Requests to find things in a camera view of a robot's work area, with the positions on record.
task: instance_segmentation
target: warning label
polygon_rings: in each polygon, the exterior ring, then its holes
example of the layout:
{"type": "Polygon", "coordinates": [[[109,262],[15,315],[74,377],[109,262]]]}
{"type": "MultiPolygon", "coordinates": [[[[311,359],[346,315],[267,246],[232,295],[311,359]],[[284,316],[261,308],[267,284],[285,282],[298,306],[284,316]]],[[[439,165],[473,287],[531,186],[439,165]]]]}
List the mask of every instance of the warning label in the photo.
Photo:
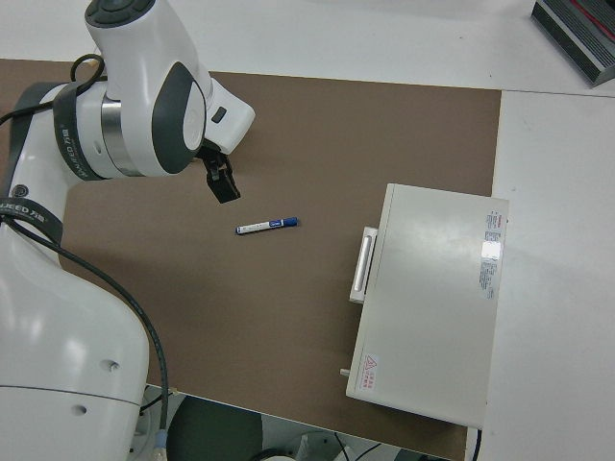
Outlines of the warning label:
{"type": "Polygon", "coordinates": [[[363,366],[361,367],[360,383],[358,389],[361,391],[372,392],[376,388],[376,372],[380,359],[377,355],[366,353],[363,356],[363,366]]]}

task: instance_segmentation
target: whiteboard marker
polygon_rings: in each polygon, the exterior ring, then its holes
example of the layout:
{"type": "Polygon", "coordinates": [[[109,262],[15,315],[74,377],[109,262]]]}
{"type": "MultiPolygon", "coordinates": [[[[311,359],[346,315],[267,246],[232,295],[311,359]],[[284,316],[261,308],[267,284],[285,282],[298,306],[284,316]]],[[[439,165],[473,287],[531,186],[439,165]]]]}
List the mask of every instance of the whiteboard marker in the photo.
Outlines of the whiteboard marker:
{"type": "Polygon", "coordinates": [[[237,226],[234,233],[241,235],[242,233],[267,231],[275,228],[292,228],[297,226],[299,220],[296,217],[276,219],[275,221],[266,221],[264,223],[249,224],[248,226],[237,226]]]}

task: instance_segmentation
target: label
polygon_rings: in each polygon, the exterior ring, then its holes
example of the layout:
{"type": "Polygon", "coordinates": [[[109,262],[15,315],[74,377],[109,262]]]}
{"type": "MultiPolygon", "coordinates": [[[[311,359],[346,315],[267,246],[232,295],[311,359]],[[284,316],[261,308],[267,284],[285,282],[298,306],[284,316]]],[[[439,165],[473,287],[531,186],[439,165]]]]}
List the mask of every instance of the label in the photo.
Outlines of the label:
{"type": "Polygon", "coordinates": [[[359,390],[367,392],[374,391],[374,389],[376,388],[376,373],[378,372],[379,362],[379,357],[377,355],[373,355],[372,353],[366,353],[363,356],[361,373],[359,375],[359,390]]]}
{"type": "Polygon", "coordinates": [[[502,258],[502,231],[505,218],[499,211],[491,211],[485,218],[484,240],[482,241],[479,287],[480,294],[487,300],[496,296],[498,289],[498,264],[502,258]]]}

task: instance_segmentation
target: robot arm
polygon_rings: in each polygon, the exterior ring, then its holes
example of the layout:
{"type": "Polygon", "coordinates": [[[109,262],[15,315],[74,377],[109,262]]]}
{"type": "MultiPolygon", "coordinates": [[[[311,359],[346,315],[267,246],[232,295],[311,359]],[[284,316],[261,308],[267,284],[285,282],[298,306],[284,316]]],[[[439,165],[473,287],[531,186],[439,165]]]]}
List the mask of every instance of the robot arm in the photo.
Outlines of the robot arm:
{"type": "Polygon", "coordinates": [[[0,185],[0,453],[10,459],[124,461],[141,405],[143,326],[49,250],[61,244],[70,187],[170,175],[197,156],[218,200],[231,200],[226,155],[254,119],[198,62],[166,0],[94,0],[86,22],[108,81],[24,93],[22,108],[53,110],[14,119],[0,185]]]}
{"type": "Polygon", "coordinates": [[[209,76],[166,0],[94,0],[86,25],[108,69],[101,125],[122,175],[178,173],[204,139],[228,155],[250,128],[254,111],[209,76]]]}

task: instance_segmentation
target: brown board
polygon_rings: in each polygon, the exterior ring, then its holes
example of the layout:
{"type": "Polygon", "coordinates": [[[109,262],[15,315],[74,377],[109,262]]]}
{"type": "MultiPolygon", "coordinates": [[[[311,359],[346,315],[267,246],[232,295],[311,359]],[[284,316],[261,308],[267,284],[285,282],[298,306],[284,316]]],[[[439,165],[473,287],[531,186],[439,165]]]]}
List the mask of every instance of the brown board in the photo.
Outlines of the brown board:
{"type": "MultiPolygon", "coordinates": [[[[0,61],[0,109],[68,68],[0,61]]],[[[378,225],[387,183],[490,195],[500,92],[214,76],[257,113],[232,154],[241,199],[217,204],[198,162],[175,177],[83,183],[64,245],[145,307],[181,391],[462,459],[464,427],[350,399],[339,370],[360,317],[348,295],[362,229],[378,225]],[[234,235],[290,216],[301,225],[234,235]]],[[[4,162],[8,129],[0,135],[4,162]]]]}

